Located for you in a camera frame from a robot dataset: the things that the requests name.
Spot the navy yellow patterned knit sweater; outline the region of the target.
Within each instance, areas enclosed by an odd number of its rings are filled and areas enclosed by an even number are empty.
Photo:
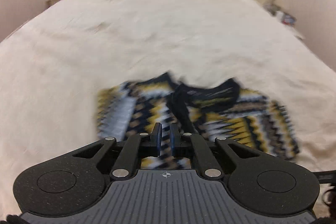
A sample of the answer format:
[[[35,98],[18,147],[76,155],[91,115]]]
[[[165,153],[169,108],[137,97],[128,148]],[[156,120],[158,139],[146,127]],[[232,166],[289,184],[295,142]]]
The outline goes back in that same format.
[[[181,133],[196,133],[207,141],[223,136],[285,160],[299,153],[286,108],[259,91],[228,79],[205,89],[176,83],[168,73],[147,81],[129,81],[101,90],[97,97],[97,134],[124,141],[151,133],[162,125],[157,157],[147,157],[145,169],[186,169],[189,162],[173,156],[170,125]]]

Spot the cream bed cover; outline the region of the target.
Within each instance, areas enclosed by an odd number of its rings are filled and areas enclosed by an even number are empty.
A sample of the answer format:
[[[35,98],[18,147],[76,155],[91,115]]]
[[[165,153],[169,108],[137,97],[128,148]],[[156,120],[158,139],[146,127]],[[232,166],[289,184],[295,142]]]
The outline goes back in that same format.
[[[1,42],[1,217],[18,174],[96,140],[101,89],[165,72],[281,101],[297,162],[335,168],[335,72],[254,0],[64,0]]]

